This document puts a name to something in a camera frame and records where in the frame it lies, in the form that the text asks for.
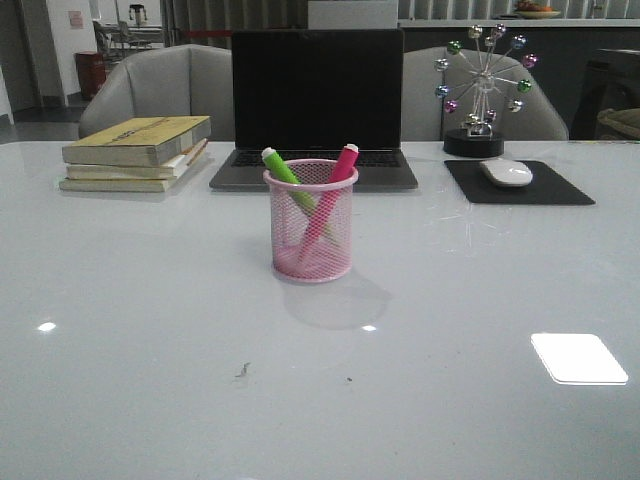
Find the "right grey chair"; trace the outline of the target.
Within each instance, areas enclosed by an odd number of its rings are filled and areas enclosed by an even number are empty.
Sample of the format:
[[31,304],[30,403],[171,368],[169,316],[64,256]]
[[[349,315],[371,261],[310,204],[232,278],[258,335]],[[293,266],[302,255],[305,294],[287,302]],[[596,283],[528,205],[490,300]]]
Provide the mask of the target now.
[[[473,111],[470,86],[484,57],[463,49],[449,54],[443,47],[408,52],[403,58],[401,139],[436,141],[458,128]],[[507,140],[566,140],[567,127],[530,71],[508,56],[490,61],[495,89],[488,107],[497,113],[493,130]]]

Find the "left grey chair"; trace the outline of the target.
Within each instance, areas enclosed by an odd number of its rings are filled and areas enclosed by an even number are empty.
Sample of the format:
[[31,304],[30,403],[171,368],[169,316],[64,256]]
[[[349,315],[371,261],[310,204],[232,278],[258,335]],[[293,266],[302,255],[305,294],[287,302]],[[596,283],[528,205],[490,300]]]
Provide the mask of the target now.
[[210,116],[214,141],[235,138],[230,50],[186,44],[122,60],[85,108],[78,135],[134,117],[181,115]]

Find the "yellow top book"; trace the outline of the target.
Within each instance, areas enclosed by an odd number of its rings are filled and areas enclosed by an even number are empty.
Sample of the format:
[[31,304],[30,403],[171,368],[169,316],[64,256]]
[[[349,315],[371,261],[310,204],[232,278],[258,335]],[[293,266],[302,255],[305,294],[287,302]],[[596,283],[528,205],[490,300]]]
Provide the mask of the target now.
[[159,166],[211,134],[209,116],[132,118],[62,148],[68,164]]

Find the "beige cushion seat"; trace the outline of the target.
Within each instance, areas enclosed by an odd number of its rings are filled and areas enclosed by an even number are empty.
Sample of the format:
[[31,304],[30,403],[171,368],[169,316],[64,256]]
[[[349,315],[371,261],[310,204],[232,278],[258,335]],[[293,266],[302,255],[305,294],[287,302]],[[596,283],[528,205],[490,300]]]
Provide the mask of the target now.
[[615,110],[607,108],[597,114],[596,133],[599,139],[638,140],[639,109]]

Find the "grey laptop computer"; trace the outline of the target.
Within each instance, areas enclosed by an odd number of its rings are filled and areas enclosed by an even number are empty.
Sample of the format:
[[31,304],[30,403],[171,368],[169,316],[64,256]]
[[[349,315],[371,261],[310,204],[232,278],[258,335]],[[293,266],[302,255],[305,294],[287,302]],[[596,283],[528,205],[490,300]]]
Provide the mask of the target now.
[[211,188],[265,189],[266,147],[335,160],[348,143],[360,150],[356,190],[417,187],[401,150],[401,30],[242,30],[231,52],[235,148]]

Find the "red trash bin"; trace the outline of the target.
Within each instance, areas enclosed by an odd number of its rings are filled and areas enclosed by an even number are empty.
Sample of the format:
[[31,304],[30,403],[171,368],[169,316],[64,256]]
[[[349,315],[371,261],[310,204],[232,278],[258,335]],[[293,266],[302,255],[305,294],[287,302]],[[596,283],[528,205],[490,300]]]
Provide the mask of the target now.
[[91,100],[106,81],[104,57],[99,52],[83,51],[74,54],[81,96]]

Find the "green highlighter pen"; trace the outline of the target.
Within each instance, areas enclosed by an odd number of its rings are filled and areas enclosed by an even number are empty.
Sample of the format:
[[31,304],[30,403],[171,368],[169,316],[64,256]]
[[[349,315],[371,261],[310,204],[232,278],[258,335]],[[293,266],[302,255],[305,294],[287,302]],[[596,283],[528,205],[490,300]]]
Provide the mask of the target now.
[[[261,158],[267,169],[271,172],[273,178],[289,184],[300,184],[299,179],[275,149],[272,147],[266,147],[261,152]],[[314,213],[316,208],[316,203],[311,195],[302,191],[292,191],[290,196],[302,212],[308,218],[311,218],[311,215]]]

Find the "black mouse pad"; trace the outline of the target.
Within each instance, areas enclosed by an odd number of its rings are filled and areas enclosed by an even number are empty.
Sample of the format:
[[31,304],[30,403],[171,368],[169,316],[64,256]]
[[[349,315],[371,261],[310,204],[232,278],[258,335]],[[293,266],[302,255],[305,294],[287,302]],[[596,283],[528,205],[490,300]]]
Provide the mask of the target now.
[[541,161],[525,161],[533,174],[526,186],[498,186],[481,171],[479,160],[444,162],[466,199],[475,204],[587,206],[595,201]]

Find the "pink highlighter pen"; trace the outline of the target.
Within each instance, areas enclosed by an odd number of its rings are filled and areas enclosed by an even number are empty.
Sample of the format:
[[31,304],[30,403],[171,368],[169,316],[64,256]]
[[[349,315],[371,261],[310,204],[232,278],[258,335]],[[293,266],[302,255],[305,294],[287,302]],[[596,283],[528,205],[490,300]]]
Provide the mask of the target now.
[[[359,156],[359,148],[352,143],[346,144],[329,176],[329,183],[339,183],[350,178],[354,164]],[[298,261],[303,264],[311,247],[318,240],[329,220],[338,198],[340,188],[326,191],[320,197],[319,203],[305,231]]]

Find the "grey chair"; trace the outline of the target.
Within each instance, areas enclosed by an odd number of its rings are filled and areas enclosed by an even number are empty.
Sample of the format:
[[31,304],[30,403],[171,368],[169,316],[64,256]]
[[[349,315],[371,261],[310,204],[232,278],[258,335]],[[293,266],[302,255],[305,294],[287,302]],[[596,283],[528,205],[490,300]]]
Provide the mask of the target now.
[[[436,141],[458,128],[473,111],[470,86],[484,57],[463,49],[449,54],[443,47],[408,52],[403,58],[401,139]],[[493,130],[507,140],[566,140],[567,127],[530,71],[508,56],[490,61],[495,89],[488,107],[497,113]]]
[[85,108],[78,135],[134,117],[181,115],[210,116],[214,141],[235,138],[230,50],[186,44],[122,60]]

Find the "middle white book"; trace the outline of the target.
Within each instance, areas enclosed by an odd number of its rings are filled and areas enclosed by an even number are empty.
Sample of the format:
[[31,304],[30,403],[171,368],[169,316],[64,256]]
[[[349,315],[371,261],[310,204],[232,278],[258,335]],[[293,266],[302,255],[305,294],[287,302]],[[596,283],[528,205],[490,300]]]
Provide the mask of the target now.
[[74,180],[171,180],[182,176],[205,152],[203,139],[190,149],[157,167],[67,164],[66,174]]

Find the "white computer mouse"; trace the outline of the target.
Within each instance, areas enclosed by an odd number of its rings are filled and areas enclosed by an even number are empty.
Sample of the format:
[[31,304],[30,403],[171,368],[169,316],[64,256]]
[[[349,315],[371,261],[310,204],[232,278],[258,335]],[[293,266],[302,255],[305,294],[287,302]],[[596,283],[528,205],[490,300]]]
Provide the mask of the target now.
[[524,187],[533,180],[533,173],[521,161],[502,158],[487,159],[479,163],[485,177],[501,187]]

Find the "pink mesh pen holder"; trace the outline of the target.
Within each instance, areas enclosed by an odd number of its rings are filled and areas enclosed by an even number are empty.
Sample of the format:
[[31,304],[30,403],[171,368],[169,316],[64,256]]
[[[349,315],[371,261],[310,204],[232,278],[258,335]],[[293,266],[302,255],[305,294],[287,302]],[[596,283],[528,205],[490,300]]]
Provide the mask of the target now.
[[334,162],[298,159],[286,163],[299,180],[283,182],[266,170],[271,208],[271,250],[275,271],[290,280],[322,283],[352,266],[352,193],[359,172],[328,181]]

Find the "ferris wheel desk toy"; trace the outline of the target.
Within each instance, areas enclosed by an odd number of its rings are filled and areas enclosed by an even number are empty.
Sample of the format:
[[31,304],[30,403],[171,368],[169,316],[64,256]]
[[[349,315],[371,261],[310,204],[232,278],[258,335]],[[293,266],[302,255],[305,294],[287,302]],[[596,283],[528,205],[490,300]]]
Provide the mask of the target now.
[[502,76],[510,68],[503,69],[498,65],[507,55],[496,57],[494,50],[506,32],[507,27],[502,23],[492,26],[488,34],[483,33],[482,26],[474,24],[467,29],[467,36],[475,41],[476,61],[465,56],[459,40],[448,42],[444,56],[433,61],[434,70],[440,74],[445,74],[452,68],[454,57],[461,58],[466,63],[463,70],[468,75],[466,81],[454,86],[441,83],[434,90],[434,95],[442,101],[445,113],[455,113],[465,96],[472,99],[471,110],[461,120],[460,126],[444,134],[443,149],[448,154],[466,158],[491,158],[500,156],[504,151],[503,137],[494,130],[498,111],[490,105],[490,96],[496,93],[504,95],[508,84],[513,85],[519,94],[526,94],[533,89],[533,81],[530,79],[511,80]]

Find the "bottom book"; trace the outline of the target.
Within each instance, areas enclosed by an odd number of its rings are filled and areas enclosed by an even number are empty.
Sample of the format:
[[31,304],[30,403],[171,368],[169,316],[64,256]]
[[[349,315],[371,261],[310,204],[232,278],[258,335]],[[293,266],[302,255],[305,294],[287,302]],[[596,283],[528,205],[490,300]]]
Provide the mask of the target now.
[[59,188],[64,191],[80,192],[160,193],[171,188],[182,176],[171,180],[74,180],[69,179],[66,174],[66,177],[59,182]]

